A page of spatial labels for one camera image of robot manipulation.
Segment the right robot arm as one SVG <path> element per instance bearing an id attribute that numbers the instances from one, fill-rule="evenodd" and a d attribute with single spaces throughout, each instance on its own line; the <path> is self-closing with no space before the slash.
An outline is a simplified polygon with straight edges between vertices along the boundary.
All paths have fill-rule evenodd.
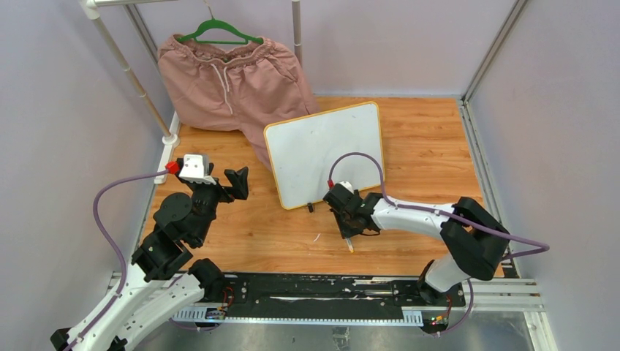
<path id="1" fill-rule="evenodd" d="M 429 205 L 377 192 L 362 197 L 341 182 L 333 185 L 323 200 L 345 240 L 383 230 L 441 240 L 448 253 L 428 263 L 416 284 L 419 299 L 431 306 L 443 302 L 448 290 L 467 279 L 491 280 L 510 242 L 508 231 L 470 197 L 461 197 L 454 204 Z"/>

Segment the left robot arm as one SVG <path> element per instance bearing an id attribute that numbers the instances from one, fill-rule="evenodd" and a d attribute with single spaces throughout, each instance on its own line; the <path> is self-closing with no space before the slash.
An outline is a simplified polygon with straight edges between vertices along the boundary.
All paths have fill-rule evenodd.
<path id="1" fill-rule="evenodd" d="M 186 184 L 190 194 L 165 198 L 154 214 L 155 225 L 121 270 L 121 278 L 97 307 L 72 328 L 55 331 L 55 350 L 134 350 L 144 338 L 191 303 L 214 302 L 215 317 L 223 320 L 235 301 L 235 291 L 222 271 L 209 259 L 196 260 L 189 270 L 178 271 L 200 248 L 220 203 L 246 200 L 249 169 L 225 170 L 229 185 L 211 178 L 192 181 L 188 162 L 170 162 L 166 171 Z"/>

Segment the yellow-framed whiteboard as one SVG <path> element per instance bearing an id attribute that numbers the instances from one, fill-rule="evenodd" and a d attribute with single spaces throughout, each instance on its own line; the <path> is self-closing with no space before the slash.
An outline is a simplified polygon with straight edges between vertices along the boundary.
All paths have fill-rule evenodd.
<path id="1" fill-rule="evenodd" d="M 322 201 L 328 181 L 370 189 L 385 177 L 379 106 L 367 101 L 267 125 L 264 137 L 281 206 Z"/>

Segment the white whiteboard marker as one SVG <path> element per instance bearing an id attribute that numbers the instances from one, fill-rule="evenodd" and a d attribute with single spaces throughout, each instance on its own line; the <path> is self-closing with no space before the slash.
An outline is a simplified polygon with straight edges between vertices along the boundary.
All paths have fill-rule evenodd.
<path id="1" fill-rule="evenodd" d="M 350 238 L 346 238 L 346 239 L 345 239 L 345 242 L 346 242 L 346 244 L 347 244 L 348 250 L 349 250 L 351 253 L 354 253 L 354 252 L 355 252 L 355 249 L 354 249 L 354 246 L 353 246 L 353 244 L 352 244 L 351 239 L 350 239 Z"/>

